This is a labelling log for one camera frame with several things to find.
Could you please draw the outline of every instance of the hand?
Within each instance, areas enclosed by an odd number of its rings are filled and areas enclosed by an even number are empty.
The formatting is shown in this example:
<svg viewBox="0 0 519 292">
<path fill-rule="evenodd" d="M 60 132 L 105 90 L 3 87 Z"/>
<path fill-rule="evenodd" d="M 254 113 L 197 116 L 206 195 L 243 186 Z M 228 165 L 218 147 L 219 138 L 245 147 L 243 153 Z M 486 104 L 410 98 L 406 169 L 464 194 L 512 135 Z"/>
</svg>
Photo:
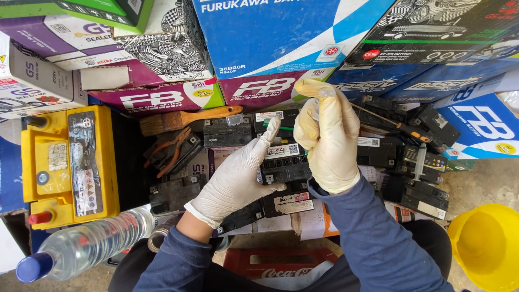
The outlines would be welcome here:
<svg viewBox="0 0 519 292">
<path fill-rule="evenodd" d="M 331 87 L 335 96 L 321 97 L 319 90 Z M 348 99 L 331 84 L 302 79 L 294 88 L 309 99 L 295 120 L 294 138 L 308 152 L 316 182 L 330 194 L 351 189 L 359 180 L 357 141 L 360 121 Z M 312 118 L 319 100 L 319 122 Z"/>
<path fill-rule="evenodd" d="M 260 138 L 252 140 L 231 154 L 216 170 L 200 194 L 185 204 L 184 208 L 210 227 L 217 228 L 232 212 L 274 191 L 285 190 L 284 183 L 262 185 L 256 178 L 280 126 L 280 118 L 272 118 L 267 131 Z"/>
</svg>

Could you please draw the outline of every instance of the orange pliers handle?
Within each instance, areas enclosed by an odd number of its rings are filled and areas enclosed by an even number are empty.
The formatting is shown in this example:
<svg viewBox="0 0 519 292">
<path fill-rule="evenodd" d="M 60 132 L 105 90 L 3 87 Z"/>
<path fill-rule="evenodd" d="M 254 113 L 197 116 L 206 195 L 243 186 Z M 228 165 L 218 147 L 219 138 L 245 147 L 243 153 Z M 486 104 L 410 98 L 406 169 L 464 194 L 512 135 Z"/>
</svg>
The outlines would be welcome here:
<svg viewBox="0 0 519 292">
<path fill-rule="evenodd" d="M 186 140 L 186 138 L 191 135 L 191 128 L 190 127 L 185 127 L 176 137 L 175 139 L 173 139 L 172 141 L 166 141 L 164 143 L 162 143 L 161 145 L 159 145 L 155 150 L 153 150 L 153 152 L 151 153 L 150 157 L 159 152 L 160 150 L 164 149 L 164 148 L 167 148 L 173 144 L 176 144 L 176 149 L 175 149 L 175 154 L 173 155 L 173 158 L 172 160 L 170 161 L 170 163 L 168 163 L 167 166 L 165 166 L 164 168 L 162 168 L 162 170 L 159 172 L 159 175 L 157 176 L 157 178 L 160 178 L 164 173 L 162 172 L 166 172 L 168 169 L 170 169 L 174 164 L 175 162 L 179 159 L 179 155 L 180 155 L 180 146 L 182 145 L 182 143 L 184 143 L 184 141 Z M 149 165 L 151 164 L 151 161 L 149 161 L 149 159 L 146 161 L 146 163 L 144 163 L 144 168 L 148 167 Z"/>
</svg>

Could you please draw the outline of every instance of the plastic water bottle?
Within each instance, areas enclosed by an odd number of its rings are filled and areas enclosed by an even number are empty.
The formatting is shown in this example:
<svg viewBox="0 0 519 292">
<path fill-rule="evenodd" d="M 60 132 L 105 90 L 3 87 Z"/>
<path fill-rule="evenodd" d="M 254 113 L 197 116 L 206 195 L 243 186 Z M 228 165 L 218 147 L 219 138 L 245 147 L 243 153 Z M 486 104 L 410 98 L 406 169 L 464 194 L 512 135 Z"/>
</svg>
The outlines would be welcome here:
<svg viewBox="0 0 519 292">
<path fill-rule="evenodd" d="M 18 263 L 16 276 L 24 283 L 42 277 L 71 279 L 149 237 L 152 229 L 153 216 L 142 207 L 62 229 L 50 235 L 37 253 Z"/>
</svg>

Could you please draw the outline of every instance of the blue bottle cap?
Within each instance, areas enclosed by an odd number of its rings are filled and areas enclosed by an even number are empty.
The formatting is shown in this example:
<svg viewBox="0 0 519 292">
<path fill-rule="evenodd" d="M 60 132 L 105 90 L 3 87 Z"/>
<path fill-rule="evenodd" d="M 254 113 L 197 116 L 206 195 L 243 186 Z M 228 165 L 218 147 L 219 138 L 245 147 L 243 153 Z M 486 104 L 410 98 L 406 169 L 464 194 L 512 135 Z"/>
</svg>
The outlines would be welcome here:
<svg viewBox="0 0 519 292">
<path fill-rule="evenodd" d="M 46 276 L 54 260 L 48 253 L 35 253 L 22 259 L 16 266 L 16 277 L 20 282 L 30 283 L 41 277 Z"/>
</svg>

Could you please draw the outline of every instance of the navy blue sleeve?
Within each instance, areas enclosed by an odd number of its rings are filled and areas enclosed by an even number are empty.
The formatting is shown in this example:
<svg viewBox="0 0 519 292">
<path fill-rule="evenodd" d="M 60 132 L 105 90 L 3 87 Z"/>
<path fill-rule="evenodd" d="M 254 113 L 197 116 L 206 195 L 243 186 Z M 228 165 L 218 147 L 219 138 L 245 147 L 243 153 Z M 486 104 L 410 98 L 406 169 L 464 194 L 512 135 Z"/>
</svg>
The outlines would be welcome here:
<svg viewBox="0 0 519 292">
<path fill-rule="evenodd" d="M 210 249 L 171 227 L 133 292 L 201 291 L 203 273 L 211 264 Z"/>
<path fill-rule="evenodd" d="M 454 291 L 411 232 L 386 211 L 362 175 L 348 192 L 334 196 L 313 178 L 308 185 L 312 195 L 327 204 L 361 291 Z"/>
</svg>

